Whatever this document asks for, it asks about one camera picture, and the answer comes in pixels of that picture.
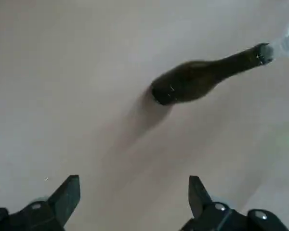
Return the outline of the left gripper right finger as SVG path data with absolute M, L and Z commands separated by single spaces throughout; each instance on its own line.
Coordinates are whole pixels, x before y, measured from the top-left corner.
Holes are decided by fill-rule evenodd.
M 214 201 L 198 176 L 190 176 L 188 201 L 193 214 L 182 231 L 287 231 L 286 225 L 272 212 L 249 210 L 246 215 L 227 204 Z

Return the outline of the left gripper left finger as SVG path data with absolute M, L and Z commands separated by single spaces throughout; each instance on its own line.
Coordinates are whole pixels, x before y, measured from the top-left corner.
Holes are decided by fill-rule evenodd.
M 10 214 L 0 207 L 0 231 L 63 231 L 80 202 L 79 175 L 70 175 L 47 200 Z

